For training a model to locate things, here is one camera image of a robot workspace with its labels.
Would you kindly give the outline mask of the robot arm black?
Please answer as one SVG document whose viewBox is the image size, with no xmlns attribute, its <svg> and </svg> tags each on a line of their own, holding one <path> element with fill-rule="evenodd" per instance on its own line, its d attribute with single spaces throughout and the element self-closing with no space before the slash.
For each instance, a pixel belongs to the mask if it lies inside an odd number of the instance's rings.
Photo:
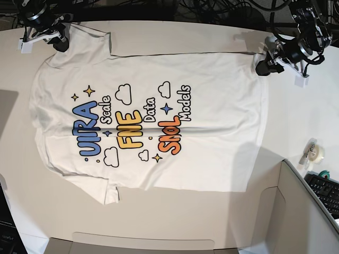
<svg viewBox="0 0 339 254">
<path fill-rule="evenodd" d="M 289 67 L 298 76 L 307 79 L 310 65 L 324 62 L 324 51 L 331 43 L 333 34 L 327 18 L 317 1 L 284 1 L 277 6 L 272 1 L 270 8 L 253 3 L 257 8 L 270 12 L 269 25 L 273 36 L 265 39 L 265 58 L 258 61 L 255 71 L 259 76 L 281 73 Z M 288 7 L 297 24 L 298 34 L 292 39 L 283 38 L 276 30 L 275 13 Z"/>
<path fill-rule="evenodd" d="M 22 53 L 31 53 L 33 44 L 38 41 L 52 45 L 59 52 L 68 50 L 65 17 L 54 14 L 47 1 L 17 1 L 16 7 L 18 18 L 24 24 L 24 35 L 18 43 Z"/>
</svg>

